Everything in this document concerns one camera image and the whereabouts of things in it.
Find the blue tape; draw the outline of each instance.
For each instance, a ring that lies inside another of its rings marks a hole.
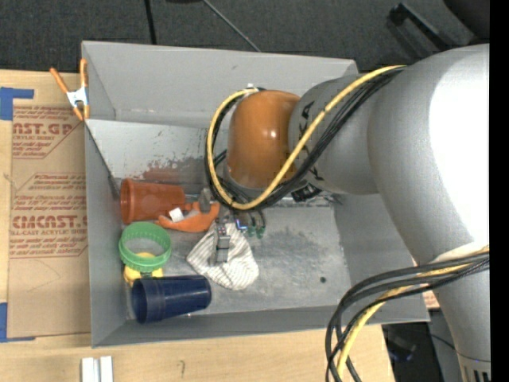
[[[33,89],[0,88],[0,120],[13,119],[13,99],[33,99]]]
[[[31,341],[33,338],[7,338],[7,303],[0,302],[0,344],[10,341]]]

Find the black floor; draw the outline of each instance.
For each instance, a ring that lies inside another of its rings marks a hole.
[[[157,43],[348,58],[360,70],[410,64],[419,58],[387,27],[400,2],[459,45],[472,38],[442,0],[207,1],[212,8],[203,0],[150,0]],[[0,0],[0,68],[76,72],[83,40],[150,44],[144,0]],[[398,382],[442,381],[426,330],[422,324],[387,329],[418,346],[408,361],[394,360]]]

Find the green ring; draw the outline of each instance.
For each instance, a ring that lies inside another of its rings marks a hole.
[[[136,255],[136,253],[126,247],[125,242],[140,238],[157,242],[165,251],[153,258],[144,258]],[[134,222],[122,232],[119,241],[119,252],[120,259],[126,266],[140,273],[152,273],[165,266],[165,263],[168,261],[172,253],[171,239],[168,232],[159,225],[152,224],[151,222]]]

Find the towel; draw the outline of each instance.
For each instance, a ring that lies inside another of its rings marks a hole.
[[[212,265],[208,259],[217,245],[216,223],[212,223],[207,234],[187,256],[187,261],[199,274],[232,290],[243,290],[250,286],[259,274],[251,246],[235,224],[225,224],[230,238],[228,261]]]

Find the yellow cable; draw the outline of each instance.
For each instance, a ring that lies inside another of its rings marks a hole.
[[[489,250],[490,250],[489,245],[487,245],[484,248],[482,248],[480,251],[472,253],[471,255],[477,255],[479,253],[483,253],[483,252],[486,252]],[[455,271],[455,270],[461,269],[463,267],[467,267],[469,264],[471,264],[471,263],[466,263],[466,264],[462,264],[462,265],[454,266],[454,267],[445,267],[443,269],[436,269],[433,271],[427,271],[425,273],[421,273],[421,274],[417,275],[416,278],[419,278],[419,277],[425,278],[425,277],[434,276],[434,275],[444,275],[451,271]],[[377,300],[401,294],[403,291],[405,291],[409,288],[410,288],[410,286],[402,286],[402,287],[397,287],[395,289],[388,290],[384,294],[382,294],[380,297],[378,297]],[[343,373],[344,373],[344,368],[346,366],[348,354],[350,353],[350,350],[353,346],[354,341],[357,338],[357,335],[359,334],[360,330],[364,327],[366,322],[371,318],[371,316],[374,313],[376,313],[376,311],[381,306],[383,306],[385,303],[386,302],[380,302],[379,304],[376,304],[373,307],[370,307],[368,310],[366,310],[366,313],[364,313],[363,316],[361,318],[359,318],[359,320],[357,320],[355,325],[352,327],[352,330],[350,331],[350,333],[348,333],[347,337],[345,338],[344,346],[341,349],[341,353],[340,353],[340,356],[338,357],[338,361],[337,361],[337,372],[340,375],[341,379],[343,379]]]
[[[212,183],[216,187],[217,192],[221,195],[221,197],[233,208],[236,209],[251,209],[255,206],[262,203],[265,199],[268,198],[268,196],[274,191],[274,189],[278,186],[278,184],[282,181],[285,174],[288,172],[290,167],[292,166],[293,162],[301,152],[301,150],[304,148],[305,144],[308,142],[309,138],[311,137],[311,134],[315,131],[318,124],[324,119],[324,117],[333,109],[344,97],[346,97],[349,93],[357,89],[360,85],[368,82],[369,80],[375,78],[376,76],[383,74],[384,72],[388,72],[391,69],[401,68],[404,65],[393,65],[381,69],[377,69],[373,72],[369,72],[366,75],[361,76],[359,79],[355,80],[351,84],[349,84],[345,89],[343,89],[340,93],[338,93],[328,104],[325,106],[324,110],[322,110],[318,116],[313,120],[313,122],[309,125],[309,127],[306,129],[305,133],[302,135],[301,139],[299,140],[298,144],[295,146],[295,148],[292,151],[292,154],[288,157],[283,167],[279,170],[279,173],[276,175],[274,180],[270,183],[270,185],[263,191],[261,195],[259,195],[256,199],[253,201],[247,202],[246,204],[240,204],[239,202],[233,201],[231,197],[227,194],[227,192],[224,190],[223,186],[221,185],[217,174],[216,174],[216,168],[214,167],[214,155],[212,154],[212,132],[214,131],[214,127],[216,126],[217,119],[221,113],[221,111],[227,106],[227,104],[232,101],[235,98],[238,98],[239,96],[245,95],[250,92],[255,92],[255,88],[248,88],[243,89],[242,91],[238,91],[234,93],[233,95],[230,95],[226,100],[223,101],[223,103],[217,108],[216,113],[212,117],[211,125],[208,129],[207,134],[207,163],[210,169]]]

